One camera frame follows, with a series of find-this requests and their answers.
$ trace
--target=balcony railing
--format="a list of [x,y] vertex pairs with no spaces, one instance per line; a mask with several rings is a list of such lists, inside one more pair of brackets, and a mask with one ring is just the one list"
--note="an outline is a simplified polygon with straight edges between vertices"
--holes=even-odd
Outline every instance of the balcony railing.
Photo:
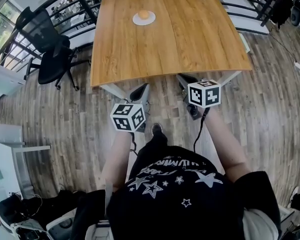
[[[48,0],[40,8],[51,9],[57,1],[61,1],[61,5],[52,10],[50,19],[60,34],[67,35],[71,40],[96,28],[101,0]],[[221,3],[227,7],[237,7],[256,12],[257,16],[229,11],[228,14],[260,21],[263,26],[272,14],[272,4],[275,0],[246,1],[249,1],[253,6],[247,7],[224,1]],[[15,29],[0,49],[0,65],[18,72],[27,65],[24,62],[29,59],[29,56],[39,60],[42,58],[42,54]]]

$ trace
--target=desk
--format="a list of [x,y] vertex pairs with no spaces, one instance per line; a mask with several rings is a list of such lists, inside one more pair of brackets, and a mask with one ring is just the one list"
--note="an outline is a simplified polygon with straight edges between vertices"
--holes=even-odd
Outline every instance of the desk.
[[27,165],[23,159],[20,159],[23,157],[18,156],[23,156],[22,152],[51,149],[49,145],[23,147],[24,144],[24,142],[0,143],[0,170],[8,197],[11,193],[20,193],[23,198],[33,198],[33,187],[30,182],[24,181],[25,177],[23,177],[28,173]]
[[[135,13],[155,13],[138,26]],[[90,84],[122,98],[113,83],[178,73],[251,70],[244,45],[219,0],[102,0]]]

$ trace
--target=wooden floor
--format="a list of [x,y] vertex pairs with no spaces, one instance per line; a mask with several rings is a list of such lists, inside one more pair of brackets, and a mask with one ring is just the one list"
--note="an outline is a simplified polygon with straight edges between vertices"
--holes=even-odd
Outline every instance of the wooden floor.
[[[280,34],[272,34],[300,63],[300,29],[286,23]],[[244,36],[254,70],[243,72],[222,88],[219,110],[253,169],[268,173],[278,202],[285,206],[294,186],[300,186],[300,72],[294,69],[292,56],[270,35]],[[78,59],[91,53],[86,50]],[[54,84],[38,85],[35,73],[18,93],[0,100],[0,123],[21,125],[29,145],[52,146],[47,152],[26,154],[35,192],[42,197],[55,196],[60,188],[97,189],[105,154],[114,139],[109,114],[118,100],[98,87],[90,88],[88,64],[77,66],[73,75],[80,86],[78,92],[66,77],[60,91]],[[215,80],[220,76],[200,74]],[[136,136],[137,148],[150,140],[151,124],[159,122],[171,145],[192,149],[200,121],[192,121],[186,113],[176,77],[119,85],[127,90],[144,82],[150,83],[151,116],[145,134]],[[220,168],[207,129],[196,150]]]

